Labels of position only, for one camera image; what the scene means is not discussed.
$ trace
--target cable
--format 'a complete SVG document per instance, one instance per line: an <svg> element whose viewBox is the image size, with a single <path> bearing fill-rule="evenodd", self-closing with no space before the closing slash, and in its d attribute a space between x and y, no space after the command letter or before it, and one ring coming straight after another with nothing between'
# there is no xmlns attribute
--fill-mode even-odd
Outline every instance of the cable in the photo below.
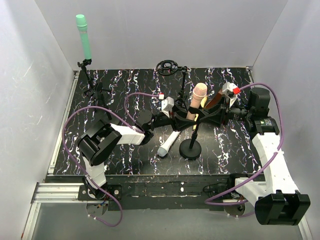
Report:
<svg viewBox="0 0 320 240"><path fill-rule="evenodd" d="M125 99L124 99L124 110L125 110L126 114L128 114L129 118L131 118L131 120L134 122L134 124L137 124L136 120L130 115L129 110L127 109L127 101L129 99L129 97L131 97L133 95L143 95L143 96L155 97L155 98L159 98L159 95L157 95L157 94L148 94L148 93L144 93L144 92L134 92L134 93L130 93L128 96L125 97Z"/></svg>
<svg viewBox="0 0 320 240"><path fill-rule="evenodd" d="M118 115L116 115L115 113L113 113L112 111L110 111L109 109L106 109L104 107L101 107L101 106L86 106L86 107L83 107L83 108L80 108L79 110L75 111L66 121L65 121L65 124L63 125L63 129L62 129L62 144L63 144L63 147L64 149L66 150L66 153L69 155L69 157L74 161L74 163L85 173L86 176L89 176L87 170L80 165L80 163L76 160L76 158L72 155L72 153L69 151L68 147L67 147L67 144L66 144L66 140L65 140L65 132L66 132L66 128L67 128L67 125L68 123L70 122L70 120L79 112L83 111L83 110L87 110L87 109L100 109L100 110L103 110L105 112L108 112L110 113L111 115L113 115L114 117L116 117L117 119L119 119L123 124L125 124L126 126L130 127L131 129L133 130L136 130L134 129L132 126L130 126L126 121L124 121L123 119L121 119ZM104 194L106 194L107 196L109 196L110 198L112 198L115 203L119 206L119 209L120 209L120 219L117 223L115 224L112 224L112 223L108 223L106 222L105 220L99 218L99 217L96 217L92 214L89 214L88 216L89 217L92 217L93 219L95 220L98 220L102 223L104 223L105 225L109 226L109 227L116 227L118 226L121 221L122 221L122 218L123 218L123 209L122 209L122 206L120 204L120 202L114 197L112 196L110 193L108 193L107 191L105 191L104 189L102 189L100 186L98 186L93 180L92 178L90 179L91 182L93 183L93 185L95 185L101 192L103 192Z"/></svg>
<svg viewBox="0 0 320 240"><path fill-rule="evenodd" d="M279 121L280 121L280 133L281 133L281 137L280 137L280 142L279 142L279 145L278 147L276 148L278 151L281 149L283 143L284 143L284 139L285 139L285 131L284 131L284 125L283 125L283 121L282 121L282 115L281 115L281 111L280 111L280 106L279 106L279 101L278 101L278 98L276 96L276 93L272 90L271 87L269 87L267 84L264 84L264 83L251 83L251 84L248 84L248 85L245 85L243 87L240 88L240 90L242 91L243 89L246 89L246 88L250 88L254 85L261 85L261 86L264 86L266 87L267 89L270 90L270 92L273 94L273 97L274 97L274 100L275 100L275 103L276 103L276 107L277 107L277 110L278 110L278 114L279 114ZM221 192L213 197L210 197L208 199L206 199L204 201L205 204L208 204L208 205L215 205L215 206L231 206L231 205L239 205L239 204L244 204L246 202L248 202L248 200L244 200L244 201L239 201L239 202L228 202L228 203L218 203L218 202L210 202L212 200L215 200L217 198L220 198L221 196L225 195L225 194L228 194L228 193L231 193L232 191L240 188L241 186L245 185L246 183L250 182L251 180L255 179L256 177L258 177L261 173L264 172L264 170L272 163L272 161L276 158L276 156L278 155L278 152L274 152L273 153L273 156L266 162L266 164L259 170L257 171L254 175L252 175L251 177L249 177L248 179L244 180L243 182L241 182L240 184L238 184L237 186L234 186L224 192Z"/></svg>

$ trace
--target black marble surface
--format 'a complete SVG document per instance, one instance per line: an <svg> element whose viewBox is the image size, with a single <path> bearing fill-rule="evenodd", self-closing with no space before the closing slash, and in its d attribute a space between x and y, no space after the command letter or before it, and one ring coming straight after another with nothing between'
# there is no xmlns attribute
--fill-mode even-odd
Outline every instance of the black marble surface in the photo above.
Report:
<svg viewBox="0 0 320 240"><path fill-rule="evenodd" d="M124 110L125 96L134 92L150 94L165 93L171 97L178 96L181 87L182 74L177 72L171 76L158 75L154 69L127 70L96 70L90 71L95 83L102 82L105 88L112 90L108 99L109 108L120 117L132 124ZM191 101L192 90L197 83L206 83L208 97L212 98L225 82L233 82L239 87L250 83L245 68L189 68L186 79L185 92ZM76 90L71 104L71 115L77 109L93 104L92 99L84 97L82 92L88 89L84 72L80 72ZM240 94L241 101L247 101L249 90ZM130 113L137 117L142 109L158 113L161 103L156 98L133 96L130 100ZM66 131L66 144L69 150L80 158L80 152L75 146L76 140L99 118L104 112L87 110L79 113L71 120ZM172 132L170 126L154 130L154 137L143 146L117 145L112 155L105 161L105 173L112 174L152 174L152 175L212 175L230 173L254 173L260 168L258 154L252 145L249 135L241 122L231 121L227 127L217 128L201 124L197 140L202 146L201 156L190 161L179 154L179 145L184 139L191 137L192 129L183 131L173 144L165 158L159 158L159 146ZM69 159L62 145L60 146L54 175L82 175L83 173Z"/></svg>

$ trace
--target beige microphone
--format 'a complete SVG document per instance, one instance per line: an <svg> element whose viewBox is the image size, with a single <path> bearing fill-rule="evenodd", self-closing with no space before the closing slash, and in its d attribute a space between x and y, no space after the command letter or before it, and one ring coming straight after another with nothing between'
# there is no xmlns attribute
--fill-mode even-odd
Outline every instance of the beige microphone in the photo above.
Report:
<svg viewBox="0 0 320 240"><path fill-rule="evenodd" d="M191 100L191 104L190 107L193 107L195 109L198 109L202 99L207 96L207 85L205 85L204 83L200 82L197 85L195 85L195 88L192 91L192 100ZM186 115L186 119L189 120L194 120L195 119L195 114L191 114L188 111L188 114Z"/></svg>

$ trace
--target microphone handle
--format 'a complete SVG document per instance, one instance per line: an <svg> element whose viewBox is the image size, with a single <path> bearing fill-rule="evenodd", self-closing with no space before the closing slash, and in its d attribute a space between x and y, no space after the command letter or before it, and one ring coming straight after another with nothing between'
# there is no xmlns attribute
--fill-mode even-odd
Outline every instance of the microphone handle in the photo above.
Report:
<svg viewBox="0 0 320 240"><path fill-rule="evenodd" d="M89 43L89 37L88 37L88 25L87 21L84 15L78 14L75 16L76 20L76 26L78 27L81 42L82 42L82 48L84 52L84 58L87 60L91 59L91 49L90 49L90 43Z"/></svg>

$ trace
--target marble tabletop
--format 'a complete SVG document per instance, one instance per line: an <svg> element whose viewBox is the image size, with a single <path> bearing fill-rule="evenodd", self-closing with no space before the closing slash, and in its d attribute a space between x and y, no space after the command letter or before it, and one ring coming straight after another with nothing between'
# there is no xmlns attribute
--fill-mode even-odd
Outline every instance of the marble tabletop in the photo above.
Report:
<svg viewBox="0 0 320 240"><path fill-rule="evenodd" d="M208 98L212 98L227 81L239 87L250 83L245 68L188 68L185 93L191 101L192 90L197 83L206 83ZM108 107L124 120L132 124L125 114L124 100L130 93L144 92L150 94L164 93L176 98L181 87L181 72L171 76L158 75L154 69L120 69L91 70L89 74L94 83L101 82L104 88L111 89L107 99ZM71 103L69 115L85 106L92 106L92 98L85 97L83 91L89 87L85 73L80 72ZM249 90L240 94L242 103L248 100ZM139 111L149 109L154 114L161 109L156 98L133 96L129 111L136 118ZM65 139L69 150L84 166L76 147L77 139L98 119L106 117L104 112L87 110L79 113L67 127ZM117 145L108 159L105 160L105 174L109 175L214 175L231 173L254 173L260 168L260 160L250 137L241 122L230 121L223 128L201 124L197 141L201 144L202 153L196 160L184 159L179 154L179 145L191 137L192 128L181 132L165 158L157 155L159 146L171 134L171 126L154 130L154 137L149 143L139 145ZM73 163L62 144L60 146L54 175L83 175Z"/></svg>

